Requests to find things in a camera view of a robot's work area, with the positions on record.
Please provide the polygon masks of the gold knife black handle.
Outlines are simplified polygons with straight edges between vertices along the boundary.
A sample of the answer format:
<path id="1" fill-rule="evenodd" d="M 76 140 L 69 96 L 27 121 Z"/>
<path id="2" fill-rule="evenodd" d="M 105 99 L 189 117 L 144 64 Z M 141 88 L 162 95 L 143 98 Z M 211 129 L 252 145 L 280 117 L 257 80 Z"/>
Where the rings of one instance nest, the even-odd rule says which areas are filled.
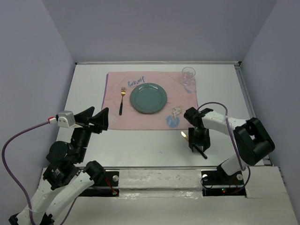
<path id="1" fill-rule="evenodd" d="M 198 153 L 200 153 L 204 159 L 208 159 L 208 157 L 204 154 L 204 152 L 202 150 L 200 150 L 196 145 L 190 143 L 188 136 L 183 131 L 181 131 L 181 135 L 188 142 L 188 146 L 192 152 L 194 152 L 194 150 L 197 150 Z"/>

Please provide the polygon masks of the gold fork black handle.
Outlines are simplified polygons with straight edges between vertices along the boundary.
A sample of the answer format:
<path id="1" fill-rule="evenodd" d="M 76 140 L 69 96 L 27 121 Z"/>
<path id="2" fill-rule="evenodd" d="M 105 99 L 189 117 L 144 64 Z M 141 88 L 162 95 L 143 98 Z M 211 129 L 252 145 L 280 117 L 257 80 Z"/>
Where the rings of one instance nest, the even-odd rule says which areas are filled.
<path id="1" fill-rule="evenodd" d="M 119 108 L 119 115 L 122 115 L 122 109 L 123 109 L 123 98 L 126 94 L 126 88 L 122 87 L 121 88 L 121 103 L 120 103 L 120 108 Z"/>

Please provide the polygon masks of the pink cloth placemat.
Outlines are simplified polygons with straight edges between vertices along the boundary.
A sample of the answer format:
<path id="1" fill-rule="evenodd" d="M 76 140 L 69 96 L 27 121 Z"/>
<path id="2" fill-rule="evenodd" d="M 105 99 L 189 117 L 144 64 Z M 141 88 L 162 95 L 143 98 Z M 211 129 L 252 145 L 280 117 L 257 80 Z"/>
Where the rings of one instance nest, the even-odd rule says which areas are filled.
<path id="1" fill-rule="evenodd" d="M 155 114 L 137 112 L 130 103 L 132 90 L 143 83 L 160 85 L 167 93 L 165 107 Z M 122 115 L 119 115 L 121 88 L 126 88 Z M 102 107 L 109 108 L 109 129 L 114 130 L 185 130 L 189 123 L 184 119 L 185 111 L 198 106 L 196 82 L 183 84 L 180 71 L 127 71 L 109 72 L 106 76 Z"/>

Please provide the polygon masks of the teal ceramic plate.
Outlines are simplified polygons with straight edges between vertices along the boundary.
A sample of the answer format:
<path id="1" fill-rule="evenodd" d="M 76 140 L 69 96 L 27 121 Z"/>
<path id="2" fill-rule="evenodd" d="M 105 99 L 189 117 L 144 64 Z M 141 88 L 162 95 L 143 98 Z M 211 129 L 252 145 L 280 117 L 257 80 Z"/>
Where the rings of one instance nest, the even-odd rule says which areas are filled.
<path id="1" fill-rule="evenodd" d="M 167 103 L 167 93 L 158 84 L 143 83 L 132 90 L 130 103 L 139 113 L 155 114 L 165 107 Z"/>

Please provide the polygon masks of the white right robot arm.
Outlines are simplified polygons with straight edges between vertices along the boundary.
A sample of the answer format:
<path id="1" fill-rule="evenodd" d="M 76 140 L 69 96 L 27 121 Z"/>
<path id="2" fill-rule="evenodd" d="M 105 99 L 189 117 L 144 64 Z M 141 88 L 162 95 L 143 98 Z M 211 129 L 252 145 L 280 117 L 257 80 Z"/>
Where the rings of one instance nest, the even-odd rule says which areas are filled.
<path id="1" fill-rule="evenodd" d="M 235 154 L 217 167 L 216 179 L 226 184 L 233 175 L 247 166 L 254 166 L 275 149 L 275 144 L 258 118 L 241 120 L 221 115 L 212 109 L 198 111 L 191 107 L 184 118 L 192 125 L 188 129 L 188 145 L 200 154 L 210 147 L 210 130 L 231 138 Z"/>

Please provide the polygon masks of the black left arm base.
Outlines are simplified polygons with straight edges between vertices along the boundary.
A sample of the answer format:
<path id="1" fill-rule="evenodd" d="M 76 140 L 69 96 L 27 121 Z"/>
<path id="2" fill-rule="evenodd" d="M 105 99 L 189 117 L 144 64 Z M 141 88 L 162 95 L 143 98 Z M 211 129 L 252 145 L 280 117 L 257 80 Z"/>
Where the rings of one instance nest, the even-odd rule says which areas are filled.
<path id="1" fill-rule="evenodd" d="M 102 180 L 84 190 L 79 197 L 118 197 L 120 172 L 108 170 Z"/>

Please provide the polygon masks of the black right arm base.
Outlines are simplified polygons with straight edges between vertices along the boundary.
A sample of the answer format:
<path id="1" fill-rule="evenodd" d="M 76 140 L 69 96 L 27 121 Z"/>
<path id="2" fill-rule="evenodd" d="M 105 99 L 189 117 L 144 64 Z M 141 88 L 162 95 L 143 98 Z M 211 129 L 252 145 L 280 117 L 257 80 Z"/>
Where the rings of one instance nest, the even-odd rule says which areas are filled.
<path id="1" fill-rule="evenodd" d="M 203 197 L 247 196 L 241 171 L 228 176 L 219 174 L 217 170 L 204 170 L 201 171 L 200 183 Z"/>

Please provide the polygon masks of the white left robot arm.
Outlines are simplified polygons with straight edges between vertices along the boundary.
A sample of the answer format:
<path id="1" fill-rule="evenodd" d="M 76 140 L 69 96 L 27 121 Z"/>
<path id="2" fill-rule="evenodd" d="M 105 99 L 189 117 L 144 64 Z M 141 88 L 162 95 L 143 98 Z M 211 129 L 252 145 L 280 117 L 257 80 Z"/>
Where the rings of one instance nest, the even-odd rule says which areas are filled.
<path id="1" fill-rule="evenodd" d="M 27 206 L 9 218 L 12 225 L 52 225 L 61 210 L 68 206 L 86 189 L 108 182 L 104 167 L 97 161 L 90 161 L 83 170 L 76 164 L 83 162 L 90 137 L 108 129 L 109 109 L 106 107 L 94 114 L 92 106 L 78 114 L 62 111 L 48 118 L 38 127 L 56 124 L 71 128 L 70 142 L 54 142 L 46 156 L 49 165 L 42 181 L 32 197 L 26 195 Z"/>

